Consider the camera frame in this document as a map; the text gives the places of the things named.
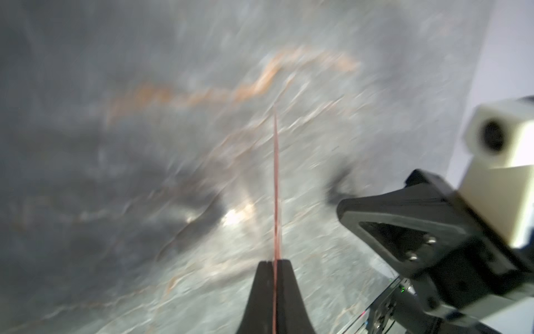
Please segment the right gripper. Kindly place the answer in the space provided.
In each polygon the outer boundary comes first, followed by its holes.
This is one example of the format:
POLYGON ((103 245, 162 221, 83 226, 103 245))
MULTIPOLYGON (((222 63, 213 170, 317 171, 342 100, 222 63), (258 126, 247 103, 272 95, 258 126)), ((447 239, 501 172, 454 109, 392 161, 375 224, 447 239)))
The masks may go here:
POLYGON ((411 278, 426 313, 457 325, 533 296, 533 267, 439 175, 417 169, 403 189, 346 198, 340 224, 411 278))

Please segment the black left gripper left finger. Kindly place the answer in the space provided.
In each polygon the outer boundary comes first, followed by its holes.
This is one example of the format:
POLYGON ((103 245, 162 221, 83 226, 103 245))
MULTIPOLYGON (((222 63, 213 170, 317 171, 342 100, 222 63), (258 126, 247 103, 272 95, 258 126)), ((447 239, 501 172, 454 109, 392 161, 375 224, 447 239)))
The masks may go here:
POLYGON ((273 263, 261 261, 256 269, 248 302, 237 334, 272 334, 274 303, 273 263))

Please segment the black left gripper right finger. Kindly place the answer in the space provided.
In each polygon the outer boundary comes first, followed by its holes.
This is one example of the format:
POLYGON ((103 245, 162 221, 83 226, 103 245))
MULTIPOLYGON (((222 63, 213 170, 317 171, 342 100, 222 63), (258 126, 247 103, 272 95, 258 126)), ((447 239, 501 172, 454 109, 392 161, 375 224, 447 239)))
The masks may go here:
POLYGON ((275 332, 278 334, 315 333, 291 262, 278 260, 276 274, 275 332))

